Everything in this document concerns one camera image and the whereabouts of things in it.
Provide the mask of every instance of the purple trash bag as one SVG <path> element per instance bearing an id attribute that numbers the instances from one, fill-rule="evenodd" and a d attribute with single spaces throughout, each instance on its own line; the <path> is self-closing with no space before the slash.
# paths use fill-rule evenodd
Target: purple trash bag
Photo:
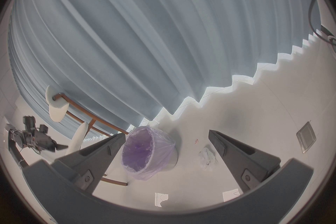
<path id="1" fill-rule="evenodd" d="M 121 164 L 138 180 L 148 180 L 169 162 L 175 141 L 166 133 L 150 126 L 133 129 L 122 151 Z"/>

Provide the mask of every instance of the white tile floor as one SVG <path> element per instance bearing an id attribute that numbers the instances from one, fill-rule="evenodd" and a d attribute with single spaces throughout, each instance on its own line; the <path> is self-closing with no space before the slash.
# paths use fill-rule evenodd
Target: white tile floor
<path id="1" fill-rule="evenodd" d="M 189 98 L 174 115 L 162 109 L 154 121 L 144 119 L 141 125 L 159 128 L 175 139 L 176 166 L 137 181 L 123 171 L 119 152 L 107 177 L 129 185 L 101 182 L 94 195 L 132 208 L 182 211 L 222 203 L 226 191 L 242 193 L 208 140 L 209 129 L 215 129 L 280 157 L 281 165 L 297 158 L 314 168 L 306 191 L 282 221 L 287 222 L 316 190 L 336 152 L 336 60 L 317 38 L 310 36 L 304 44 L 294 47 L 292 55 L 280 55 L 275 65 L 258 64 L 254 78 L 234 76 L 229 88 L 209 87 L 200 103 Z M 302 154 L 296 133 L 307 121 L 317 141 Z M 200 168 L 198 153 L 203 147 L 216 156 L 213 171 Z M 155 193 L 169 195 L 161 208 L 155 206 Z"/>

